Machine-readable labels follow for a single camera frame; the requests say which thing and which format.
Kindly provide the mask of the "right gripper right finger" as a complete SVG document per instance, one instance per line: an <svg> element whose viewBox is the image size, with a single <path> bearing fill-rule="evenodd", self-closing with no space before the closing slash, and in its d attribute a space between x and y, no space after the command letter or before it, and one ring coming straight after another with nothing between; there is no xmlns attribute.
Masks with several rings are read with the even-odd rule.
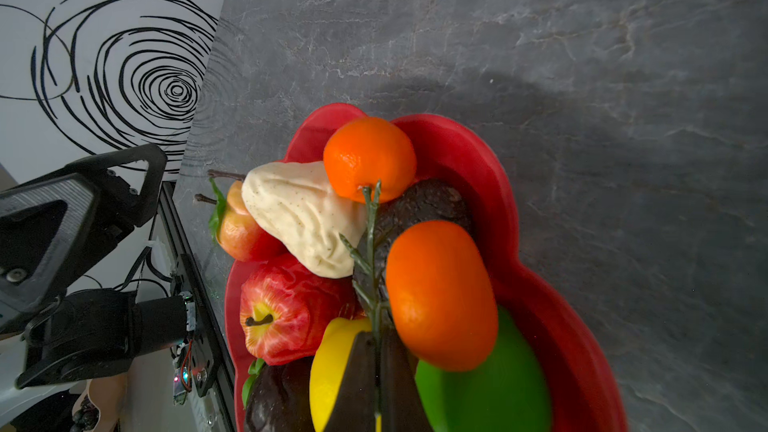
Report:
<svg viewBox="0 0 768 432"><path fill-rule="evenodd" d="M415 383L409 352L393 329L382 332L380 391L383 431L433 431Z"/></svg>

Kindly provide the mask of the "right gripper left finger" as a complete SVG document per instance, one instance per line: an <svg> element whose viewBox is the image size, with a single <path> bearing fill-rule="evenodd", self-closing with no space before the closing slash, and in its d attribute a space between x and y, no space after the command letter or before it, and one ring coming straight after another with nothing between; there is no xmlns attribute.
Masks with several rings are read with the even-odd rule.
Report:
<svg viewBox="0 0 768 432"><path fill-rule="evenodd" d="M359 333L353 342L341 386L325 432L374 432L377 420L378 358L372 332Z"/></svg>

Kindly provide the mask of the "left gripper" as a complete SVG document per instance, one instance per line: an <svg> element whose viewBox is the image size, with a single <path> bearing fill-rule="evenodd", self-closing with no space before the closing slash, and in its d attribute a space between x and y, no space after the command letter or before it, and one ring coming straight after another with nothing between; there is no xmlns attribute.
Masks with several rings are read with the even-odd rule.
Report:
<svg viewBox="0 0 768 432"><path fill-rule="evenodd" d="M63 168L71 174L1 193L1 332L25 327L18 389L128 370L137 352L134 292L82 290L51 302L74 280L74 249L95 209L100 221L143 226L157 209L166 165L165 152L145 144L76 160Z"/></svg>

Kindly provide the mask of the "large yellow lemon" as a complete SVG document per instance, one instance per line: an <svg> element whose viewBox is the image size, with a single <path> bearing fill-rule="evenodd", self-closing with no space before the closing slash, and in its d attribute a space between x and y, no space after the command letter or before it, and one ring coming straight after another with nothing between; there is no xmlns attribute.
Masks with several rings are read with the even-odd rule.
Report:
<svg viewBox="0 0 768 432"><path fill-rule="evenodd" d="M309 379L309 405L316 431L323 431L330 419L355 337L371 331L368 318L336 318L326 327Z"/></svg>

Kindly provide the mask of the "dark purple mangosteen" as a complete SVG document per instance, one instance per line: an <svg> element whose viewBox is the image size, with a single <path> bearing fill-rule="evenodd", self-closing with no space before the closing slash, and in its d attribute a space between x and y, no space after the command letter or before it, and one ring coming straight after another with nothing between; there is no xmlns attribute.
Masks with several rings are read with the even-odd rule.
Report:
<svg viewBox="0 0 768 432"><path fill-rule="evenodd" d="M245 409L245 431L313 432L309 379L313 358L261 368Z"/></svg>

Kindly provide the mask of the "green lime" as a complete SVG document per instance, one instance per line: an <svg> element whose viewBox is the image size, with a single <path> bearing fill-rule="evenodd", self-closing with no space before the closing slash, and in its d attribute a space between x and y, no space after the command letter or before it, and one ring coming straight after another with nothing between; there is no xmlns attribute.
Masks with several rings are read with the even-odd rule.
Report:
<svg viewBox="0 0 768 432"><path fill-rule="evenodd" d="M419 362L423 408L435 431L550 431L552 401L536 355L510 313L499 309L499 332L486 361L469 372Z"/></svg>

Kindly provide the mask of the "orange tangerine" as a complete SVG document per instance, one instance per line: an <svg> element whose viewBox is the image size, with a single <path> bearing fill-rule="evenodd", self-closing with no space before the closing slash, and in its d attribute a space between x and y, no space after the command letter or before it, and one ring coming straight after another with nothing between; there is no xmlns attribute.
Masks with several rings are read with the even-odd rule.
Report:
<svg viewBox="0 0 768 432"><path fill-rule="evenodd" d="M337 195L363 203L363 188L381 186L379 201L401 196L413 182L417 157L409 137L393 123L361 117L328 140L323 163Z"/></svg>
<svg viewBox="0 0 768 432"><path fill-rule="evenodd" d="M385 283L397 333L418 359L466 372L492 352L497 306L478 247L464 228L440 220L409 227L388 253Z"/></svg>

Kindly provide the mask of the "red apple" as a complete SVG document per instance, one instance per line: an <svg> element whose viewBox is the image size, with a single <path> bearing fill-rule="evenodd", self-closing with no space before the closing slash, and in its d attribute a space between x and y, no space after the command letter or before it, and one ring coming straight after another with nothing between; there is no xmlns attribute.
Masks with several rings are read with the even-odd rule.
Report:
<svg viewBox="0 0 768 432"><path fill-rule="evenodd" d="M271 366L313 356L332 320L362 316L351 278L317 276L288 253L253 264L240 292L245 348Z"/></svg>

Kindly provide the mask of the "red strawberry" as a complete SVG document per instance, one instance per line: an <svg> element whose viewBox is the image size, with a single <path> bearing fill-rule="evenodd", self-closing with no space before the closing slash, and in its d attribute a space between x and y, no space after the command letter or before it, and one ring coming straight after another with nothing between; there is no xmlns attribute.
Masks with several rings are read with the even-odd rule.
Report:
<svg viewBox="0 0 768 432"><path fill-rule="evenodd" d="M281 241L262 229L251 216L242 196L243 182L235 180L226 194L209 178L214 198L196 194L195 200L214 206L208 227L213 240L240 262L265 261L286 252Z"/></svg>

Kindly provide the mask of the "red flower-shaped fruit bowl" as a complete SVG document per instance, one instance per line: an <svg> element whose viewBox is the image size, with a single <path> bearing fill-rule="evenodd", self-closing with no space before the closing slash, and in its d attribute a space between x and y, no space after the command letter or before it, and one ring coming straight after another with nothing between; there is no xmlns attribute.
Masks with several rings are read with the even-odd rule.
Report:
<svg viewBox="0 0 768 432"><path fill-rule="evenodd" d="M546 376L553 430L627 430L616 380L594 335L568 302L519 260L514 194L490 146L439 115L407 115L393 123L415 148L418 178L439 178L467 200L494 295L511 313Z"/></svg>

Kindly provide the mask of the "dark avocado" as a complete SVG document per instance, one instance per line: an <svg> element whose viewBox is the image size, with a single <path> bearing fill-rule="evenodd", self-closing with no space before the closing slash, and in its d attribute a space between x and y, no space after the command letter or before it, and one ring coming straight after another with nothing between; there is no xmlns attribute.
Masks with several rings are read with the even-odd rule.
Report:
<svg viewBox="0 0 768 432"><path fill-rule="evenodd" d="M408 228L426 221L448 221L475 238L475 227L467 201L453 186L438 179L427 179L409 187L396 200L383 203L377 211L374 232L375 269L381 273L379 294L388 300L387 258L394 241Z"/></svg>

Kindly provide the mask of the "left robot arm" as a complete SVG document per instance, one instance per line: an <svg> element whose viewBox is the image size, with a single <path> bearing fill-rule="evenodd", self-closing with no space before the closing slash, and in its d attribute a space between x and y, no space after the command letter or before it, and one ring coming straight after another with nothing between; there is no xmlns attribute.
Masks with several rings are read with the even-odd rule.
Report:
<svg viewBox="0 0 768 432"><path fill-rule="evenodd" d="M167 158L148 144L89 156L1 194L1 421L122 374L194 328L185 295L72 285L157 212Z"/></svg>

